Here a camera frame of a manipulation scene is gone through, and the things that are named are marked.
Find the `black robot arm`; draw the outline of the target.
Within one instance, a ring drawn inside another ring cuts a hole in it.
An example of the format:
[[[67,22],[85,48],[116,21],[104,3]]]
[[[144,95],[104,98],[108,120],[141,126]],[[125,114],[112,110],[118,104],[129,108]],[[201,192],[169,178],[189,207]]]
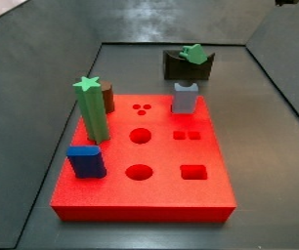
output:
[[[299,3],[299,0],[274,0],[274,5],[276,6],[282,6],[285,4],[297,4]]]

